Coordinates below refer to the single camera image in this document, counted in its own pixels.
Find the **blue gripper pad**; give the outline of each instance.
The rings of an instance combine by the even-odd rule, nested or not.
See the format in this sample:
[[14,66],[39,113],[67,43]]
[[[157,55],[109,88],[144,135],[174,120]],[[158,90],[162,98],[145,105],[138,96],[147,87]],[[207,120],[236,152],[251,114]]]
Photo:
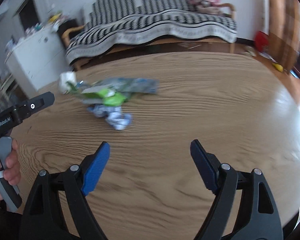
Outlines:
[[84,196],[87,196],[89,192],[94,191],[110,157],[110,145],[106,142],[103,142],[94,155],[94,159],[83,175],[83,185],[81,191]]
[[219,189],[217,184],[219,160],[215,155],[207,153],[198,140],[191,142],[190,154],[206,188],[216,194]]

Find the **white cabinet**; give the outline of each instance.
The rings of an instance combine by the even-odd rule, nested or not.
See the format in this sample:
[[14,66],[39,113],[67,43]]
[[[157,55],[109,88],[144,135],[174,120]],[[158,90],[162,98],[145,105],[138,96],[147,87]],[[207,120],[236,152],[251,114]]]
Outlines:
[[39,89],[58,80],[62,72],[72,70],[65,54],[58,35],[46,27],[18,43],[6,65],[23,92],[32,98]]

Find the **wood grain surface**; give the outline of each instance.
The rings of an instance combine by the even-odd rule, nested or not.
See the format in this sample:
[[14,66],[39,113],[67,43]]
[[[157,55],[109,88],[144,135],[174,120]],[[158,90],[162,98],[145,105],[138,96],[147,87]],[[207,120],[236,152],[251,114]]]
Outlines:
[[[87,197],[107,237],[193,239],[214,199],[190,156],[190,142],[197,138],[221,162],[263,171],[282,224],[298,210],[300,113],[260,62],[226,53],[154,54],[80,71],[77,80],[115,76],[160,81],[157,95],[135,95],[124,104],[124,112],[133,114],[124,131],[95,118],[74,96],[60,95],[56,84],[47,88],[55,104],[13,130],[21,144],[24,201],[39,170],[64,171],[107,141],[110,160]],[[75,232],[69,211],[65,216]]]

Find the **metal screw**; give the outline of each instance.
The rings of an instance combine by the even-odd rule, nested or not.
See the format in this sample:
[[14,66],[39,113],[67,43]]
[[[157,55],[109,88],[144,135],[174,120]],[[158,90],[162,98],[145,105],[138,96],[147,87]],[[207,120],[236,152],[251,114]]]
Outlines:
[[261,175],[261,174],[262,174],[262,171],[259,170],[259,169],[254,169],[254,173],[257,174],[257,175]]
[[221,164],[221,168],[223,168],[226,171],[229,171],[230,165],[228,163],[223,163],[223,164]]
[[70,167],[70,170],[71,171],[77,171],[79,169],[79,165],[72,165],[71,167]]
[[41,170],[41,171],[39,172],[39,175],[40,175],[41,177],[45,176],[46,174],[47,174],[47,171],[46,171],[46,170]]

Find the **trash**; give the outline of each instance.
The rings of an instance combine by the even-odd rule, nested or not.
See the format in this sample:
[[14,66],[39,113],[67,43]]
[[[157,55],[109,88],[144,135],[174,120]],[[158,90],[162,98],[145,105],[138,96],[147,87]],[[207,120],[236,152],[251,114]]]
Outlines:
[[265,57],[265,58],[271,60],[272,62],[277,63],[277,62],[274,60],[274,58],[271,57],[269,54],[267,54],[267,53],[265,53],[265,52],[264,52],[264,53],[259,52],[259,54],[260,54],[262,57]]
[[96,117],[106,117],[106,122],[116,130],[125,129],[132,120],[132,114],[123,114],[121,106],[95,105],[87,110]]
[[245,49],[246,49],[246,52],[248,52],[251,56],[253,56],[253,57],[257,56],[253,47],[246,46]]
[[190,42],[190,41],[178,43],[178,46],[183,47],[185,49],[193,49],[193,48],[199,47],[201,45],[202,45],[202,43]]
[[81,99],[87,110],[96,117],[105,117],[116,130],[125,129],[132,121],[132,114],[124,114],[121,105],[128,101],[133,93],[155,94],[158,81],[144,78],[107,78],[89,84],[85,81],[74,83],[75,73],[60,75],[60,90],[70,92]]
[[247,51],[245,51],[244,53],[242,53],[242,55],[245,55],[247,57],[251,57],[251,54],[249,52],[247,52]]
[[272,63],[272,65],[276,68],[276,70],[283,72],[283,67],[278,63]]
[[69,93],[71,91],[71,83],[73,86],[77,84],[77,78],[75,76],[75,72],[64,72],[60,74],[59,79],[59,91],[62,94]]

